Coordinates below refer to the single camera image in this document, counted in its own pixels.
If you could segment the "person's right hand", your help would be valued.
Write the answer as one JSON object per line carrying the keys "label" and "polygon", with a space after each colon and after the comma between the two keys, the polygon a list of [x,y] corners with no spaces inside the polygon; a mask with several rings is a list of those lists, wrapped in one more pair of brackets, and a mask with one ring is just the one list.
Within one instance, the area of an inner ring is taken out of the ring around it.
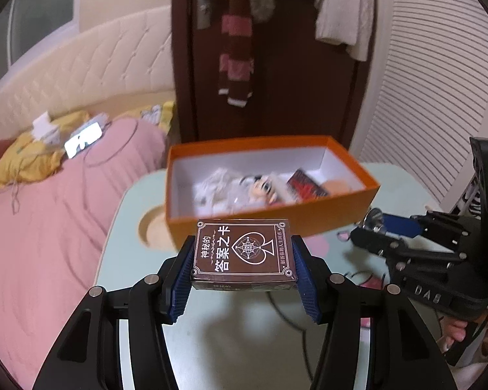
{"label": "person's right hand", "polygon": [[466,339],[470,339],[478,326],[476,323],[456,319],[450,316],[444,316],[440,320],[441,338],[439,345],[441,351],[449,350],[454,343],[462,343]]}

